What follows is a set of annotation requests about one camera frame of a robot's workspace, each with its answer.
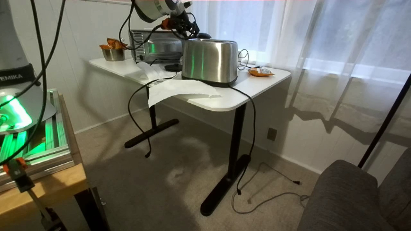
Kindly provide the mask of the silver toaster oven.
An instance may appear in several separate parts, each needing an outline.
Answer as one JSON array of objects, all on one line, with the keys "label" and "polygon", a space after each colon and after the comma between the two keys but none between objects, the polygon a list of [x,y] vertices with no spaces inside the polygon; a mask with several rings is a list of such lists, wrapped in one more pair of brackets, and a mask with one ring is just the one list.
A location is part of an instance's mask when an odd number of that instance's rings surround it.
[{"label": "silver toaster oven", "polygon": [[129,32],[132,58],[135,62],[176,63],[183,55],[184,41],[171,31],[157,29]]}]

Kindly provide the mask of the metal bowl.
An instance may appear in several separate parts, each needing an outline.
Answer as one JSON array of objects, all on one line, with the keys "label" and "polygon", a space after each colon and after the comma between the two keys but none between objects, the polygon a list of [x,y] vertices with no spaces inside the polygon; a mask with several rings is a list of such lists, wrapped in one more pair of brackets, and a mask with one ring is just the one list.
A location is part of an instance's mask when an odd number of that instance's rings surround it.
[{"label": "metal bowl", "polygon": [[109,62],[118,62],[125,60],[125,52],[123,49],[102,49],[104,59]]}]

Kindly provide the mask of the stainless steel toaster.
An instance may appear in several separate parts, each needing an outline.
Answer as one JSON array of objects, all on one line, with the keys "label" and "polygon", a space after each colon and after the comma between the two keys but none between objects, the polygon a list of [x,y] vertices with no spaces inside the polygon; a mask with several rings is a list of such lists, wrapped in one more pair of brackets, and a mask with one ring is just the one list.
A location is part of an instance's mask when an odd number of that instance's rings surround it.
[{"label": "stainless steel toaster", "polygon": [[181,77],[228,88],[238,77],[236,41],[193,38],[184,44]]}]

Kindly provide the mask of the white curtain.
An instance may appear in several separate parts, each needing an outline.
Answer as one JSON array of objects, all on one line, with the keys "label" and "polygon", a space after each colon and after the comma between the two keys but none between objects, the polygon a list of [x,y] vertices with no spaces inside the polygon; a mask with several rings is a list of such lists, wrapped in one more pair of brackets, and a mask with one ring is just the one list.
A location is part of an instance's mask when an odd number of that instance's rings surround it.
[{"label": "white curtain", "polygon": [[202,32],[291,73],[286,106],[371,143],[411,73],[411,0],[193,0]]}]

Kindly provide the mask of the orange and black clamp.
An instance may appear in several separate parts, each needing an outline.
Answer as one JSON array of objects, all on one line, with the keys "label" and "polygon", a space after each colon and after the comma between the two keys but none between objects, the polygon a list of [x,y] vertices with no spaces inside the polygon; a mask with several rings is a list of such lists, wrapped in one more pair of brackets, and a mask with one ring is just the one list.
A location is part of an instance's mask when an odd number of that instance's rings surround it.
[{"label": "orange and black clamp", "polygon": [[65,225],[53,209],[49,209],[42,204],[40,199],[32,191],[35,187],[32,179],[27,175],[25,169],[27,164],[23,158],[11,159],[3,164],[4,172],[15,182],[21,193],[28,193],[36,208],[41,213],[41,223],[45,231],[67,231]]}]

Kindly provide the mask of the white paper towel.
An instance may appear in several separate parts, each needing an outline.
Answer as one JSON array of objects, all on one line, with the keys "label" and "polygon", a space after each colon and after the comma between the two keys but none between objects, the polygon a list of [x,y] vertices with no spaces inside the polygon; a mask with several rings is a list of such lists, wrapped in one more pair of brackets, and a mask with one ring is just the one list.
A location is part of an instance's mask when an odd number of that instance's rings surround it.
[{"label": "white paper towel", "polygon": [[163,70],[160,66],[150,66],[145,62],[139,62],[136,65],[145,74],[145,78],[152,81],[152,86],[149,88],[149,107],[176,95],[193,94],[197,98],[221,97],[214,87],[201,81],[182,80],[179,73],[172,74]]}]

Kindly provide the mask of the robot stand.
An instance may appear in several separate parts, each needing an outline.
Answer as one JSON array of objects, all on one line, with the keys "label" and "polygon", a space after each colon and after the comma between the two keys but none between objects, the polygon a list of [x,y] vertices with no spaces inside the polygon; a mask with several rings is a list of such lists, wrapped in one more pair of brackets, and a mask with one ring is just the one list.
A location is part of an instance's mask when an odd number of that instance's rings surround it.
[{"label": "robot stand", "polygon": [[[38,178],[34,181],[33,191],[42,205],[48,208],[74,197],[91,231],[110,231],[98,191],[88,183],[76,136],[62,94],[59,94],[59,101],[66,141],[74,165]],[[22,223],[26,217],[35,213],[39,213],[39,209],[28,193],[20,193],[17,188],[11,188],[0,193],[0,231],[3,231],[5,227],[14,222]]]}]

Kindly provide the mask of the grey sofa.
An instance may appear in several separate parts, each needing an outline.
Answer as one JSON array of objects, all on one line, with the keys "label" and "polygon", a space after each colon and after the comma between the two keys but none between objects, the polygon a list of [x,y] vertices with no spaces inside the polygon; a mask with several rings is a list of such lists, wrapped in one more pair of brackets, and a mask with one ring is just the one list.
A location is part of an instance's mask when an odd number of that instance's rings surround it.
[{"label": "grey sofa", "polygon": [[343,160],[320,174],[297,231],[411,231],[411,148],[380,185]]}]

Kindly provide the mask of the orange snack packet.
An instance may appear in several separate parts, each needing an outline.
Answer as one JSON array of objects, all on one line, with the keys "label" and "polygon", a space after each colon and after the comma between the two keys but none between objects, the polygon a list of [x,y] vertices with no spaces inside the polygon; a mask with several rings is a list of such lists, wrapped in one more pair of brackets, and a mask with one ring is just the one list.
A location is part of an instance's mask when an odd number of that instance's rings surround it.
[{"label": "orange snack packet", "polygon": [[248,70],[248,73],[255,77],[269,77],[275,75],[269,69],[261,67],[253,67]]}]

